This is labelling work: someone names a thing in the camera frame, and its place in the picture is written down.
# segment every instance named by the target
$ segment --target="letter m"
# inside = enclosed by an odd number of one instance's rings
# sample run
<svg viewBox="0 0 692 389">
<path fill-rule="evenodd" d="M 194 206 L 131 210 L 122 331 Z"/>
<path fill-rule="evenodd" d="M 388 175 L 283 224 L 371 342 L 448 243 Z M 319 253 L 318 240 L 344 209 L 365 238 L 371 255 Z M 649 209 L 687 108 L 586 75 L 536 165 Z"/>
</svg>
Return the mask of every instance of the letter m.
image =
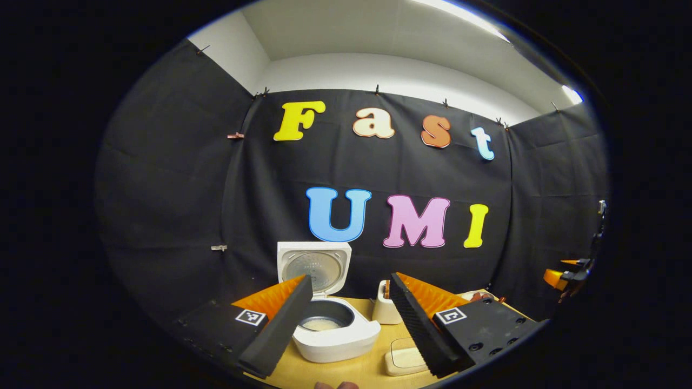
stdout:
<svg viewBox="0 0 692 389">
<path fill-rule="evenodd" d="M 418 243 L 424 231 L 426 237 L 421 240 L 421 246 L 428 248 L 444 246 L 444 215 L 450 205 L 448 199 L 442 197 L 431 199 L 421 216 L 418 216 L 409 196 L 399 194 L 389 196 L 387 203 L 392 206 L 392 227 L 389 237 L 382 242 L 385 247 L 402 247 L 403 230 L 411 246 Z"/>
</svg>

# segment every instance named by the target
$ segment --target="white wall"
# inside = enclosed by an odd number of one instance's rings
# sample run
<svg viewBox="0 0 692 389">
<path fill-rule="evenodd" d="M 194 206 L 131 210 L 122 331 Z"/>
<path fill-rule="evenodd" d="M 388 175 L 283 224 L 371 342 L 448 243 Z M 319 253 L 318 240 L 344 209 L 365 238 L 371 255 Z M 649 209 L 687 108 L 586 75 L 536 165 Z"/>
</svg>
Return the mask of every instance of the white wall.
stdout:
<svg viewBox="0 0 692 389">
<path fill-rule="evenodd" d="M 242 12 L 204 26 L 188 39 L 250 93 L 356 89 L 447 103 L 508 125 L 540 114 L 510 93 L 443 66 L 379 54 L 334 53 L 270 61 Z"/>
<path fill-rule="evenodd" d="M 447 99 L 454 108 L 508 125 L 540 114 L 492 84 L 450 68 L 391 55 L 335 53 L 293 57 L 271 62 L 254 90 L 357 89 L 393 93 L 433 102 Z"/>
<path fill-rule="evenodd" d="M 242 12 L 232 12 L 200 28 L 188 37 L 195 46 L 233 76 L 251 94 L 269 64 L 269 56 L 257 40 Z"/>
</svg>

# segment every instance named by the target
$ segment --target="letter u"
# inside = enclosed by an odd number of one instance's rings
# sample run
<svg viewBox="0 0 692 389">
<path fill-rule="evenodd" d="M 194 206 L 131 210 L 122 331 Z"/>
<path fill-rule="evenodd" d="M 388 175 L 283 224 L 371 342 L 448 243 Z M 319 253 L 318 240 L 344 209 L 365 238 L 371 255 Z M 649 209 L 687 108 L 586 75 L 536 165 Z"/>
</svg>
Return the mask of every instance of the letter u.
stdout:
<svg viewBox="0 0 692 389">
<path fill-rule="evenodd" d="M 310 231 L 326 242 L 350 242 L 358 239 L 365 226 L 365 203 L 372 194 L 362 189 L 351 189 L 346 198 L 351 200 L 351 221 L 346 229 L 331 226 L 331 202 L 338 192 L 331 188 L 309 188 L 305 194 L 310 199 Z"/>
</svg>

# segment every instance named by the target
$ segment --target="black backdrop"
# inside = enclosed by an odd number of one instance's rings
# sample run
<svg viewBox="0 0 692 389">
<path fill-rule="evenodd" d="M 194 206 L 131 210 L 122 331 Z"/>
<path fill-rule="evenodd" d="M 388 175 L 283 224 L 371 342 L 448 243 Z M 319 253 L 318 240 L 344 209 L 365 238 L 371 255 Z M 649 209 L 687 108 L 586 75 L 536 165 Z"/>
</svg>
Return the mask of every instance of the black backdrop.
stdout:
<svg viewBox="0 0 692 389">
<path fill-rule="evenodd" d="M 581 105 L 506 131 L 492 120 L 442 104 L 368 91 L 245 91 L 189 41 L 137 82 L 106 131 L 96 206 L 112 266 L 143 307 L 164 323 L 210 298 L 241 298 L 277 282 L 276 242 L 316 241 L 311 187 L 336 189 L 335 228 L 349 223 L 352 188 L 368 190 L 363 234 L 338 296 L 371 298 L 393 271 L 461 293 L 488 287 L 542 320 L 559 293 L 547 267 L 588 254 L 607 190 L 606 156 Z M 299 141 L 273 140 L 286 102 L 325 102 Z M 393 137 L 357 136 L 365 107 L 392 116 Z M 427 115 L 449 119 L 444 149 L 420 138 Z M 483 127 L 495 154 L 486 161 L 470 130 Z M 227 139 L 240 132 L 242 140 Z M 421 214 L 450 199 L 439 248 L 382 244 L 390 195 L 412 198 Z M 464 248 L 471 214 L 489 207 L 483 245 Z M 211 251 L 225 244 L 228 250 Z"/>
</svg>

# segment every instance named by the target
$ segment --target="foam letter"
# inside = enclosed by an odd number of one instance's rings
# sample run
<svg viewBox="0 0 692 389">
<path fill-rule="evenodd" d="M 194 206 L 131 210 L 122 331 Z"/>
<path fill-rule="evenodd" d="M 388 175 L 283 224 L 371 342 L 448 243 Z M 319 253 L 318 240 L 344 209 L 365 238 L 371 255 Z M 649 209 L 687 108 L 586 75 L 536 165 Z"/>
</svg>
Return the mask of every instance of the foam letter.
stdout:
<svg viewBox="0 0 692 389">
<path fill-rule="evenodd" d="M 321 114 L 327 109 L 327 106 L 321 101 L 303 101 L 287 102 L 281 108 L 284 109 L 284 119 L 281 122 L 279 132 L 274 134 L 274 140 L 299 141 L 302 139 L 302 132 L 298 126 L 302 123 L 303 129 L 310 128 L 315 121 L 315 112 Z"/>
<path fill-rule="evenodd" d="M 468 207 L 468 210 L 471 211 L 471 228 L 468 231 L 468 237 L 464 240 L 464 247 L 481 247 L 483 239 L 480 238 L 480 235 L 483 232 L 483 221 L 488 213 L 488 207 L 483 204 L 473 204 Z"/>
<path fill-rule="evenodd" d="M 452 143 L 452 137 L 449 136 L 449 129 L 452 127 L 447 118 L 442 116 L 428 115 L 423 119 L 423 129 L 421 139 L 428 146 L 439 147 L 444 149 Z"/>
<path fill-rule="evenodd" d="M 444 246 L 444 215 L 450 205 L 449 200 L 441 197 L 431 199 L 420 217 L 409 196 L 396 194 L 389 196 L 387 202 L 392 206 L 392 227 L 390 236 L 382 242 L 385 247 L 403 246 L 401 230 L 406 230 L 406 237 L 411 246 L 418 243 L 424 230 L 426 237 L 421 240 L 421 246 Z"/>
<path fill-rule="evenodd" d="M 351 200 L 351 222 L 344 230 L 331 226 L 331 201 L 338 192 L 331 188 L 310 188 L 305 194 L 310 199 L 310 231 L 326 242 L 350 242 L 358 239 L 365 225 L 365 202 L 372 194 L 362 189 L 351 189 L 346 198 Z"/>
<path fill-rule="evenodd" d="M 476 127 L 471 130 L 471 135 L 476 137 L 476 143 L 478 144 L 478 151 L 480 155 L 487 159 L 488 161 L 495 158 L 495 153 L 488 149 L 488 143 L 490 142 L 490 135 L 486 134 L 481 127 Z"/>
<path fill-rule="evenodd" d="M 361 118 L 353 123 L 353 132 L 357 135 L 368 138 L 376 135 L 382 139 L 391 138 L 394 135 L 392 117 L 384 109 L 363 108 L 356 112 L 356 116 Z"/>
</svg>

